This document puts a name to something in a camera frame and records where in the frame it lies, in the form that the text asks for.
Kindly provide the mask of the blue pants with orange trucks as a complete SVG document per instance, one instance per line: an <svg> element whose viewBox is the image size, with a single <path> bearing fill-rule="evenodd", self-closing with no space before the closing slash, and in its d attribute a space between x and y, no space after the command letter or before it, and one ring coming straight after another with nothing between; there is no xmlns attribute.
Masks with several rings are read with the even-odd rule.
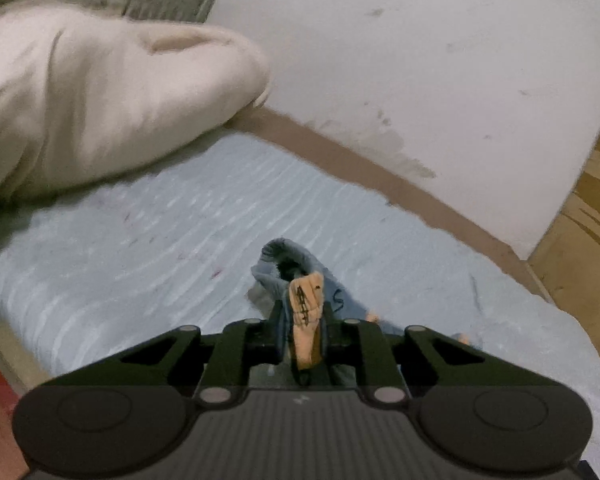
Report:
<svg viewBox="0 0 600 480"><path fill-rule="evenodd" d="M274 302L283 306L283 344L287 355L279 365L259 365L250 373L258 387L353 387L351 367L326 364L322 343L326 337L324 307L337 320L358 318L378 324L387 334L404 329L386 322L357 302L306 248L286 238L262 248L252 275Z"/></svg>

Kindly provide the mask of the cream white rolled comforter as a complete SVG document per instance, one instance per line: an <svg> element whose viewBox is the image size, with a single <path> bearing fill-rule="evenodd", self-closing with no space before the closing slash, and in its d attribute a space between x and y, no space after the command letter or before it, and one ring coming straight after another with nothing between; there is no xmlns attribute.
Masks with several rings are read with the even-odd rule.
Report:
<svg viewBox="0 0 600 480"><path fill-rule="evenodd" d="M262 105L271 70L246 37L57 0L0 9L0 200L146 166Z"/></svg>

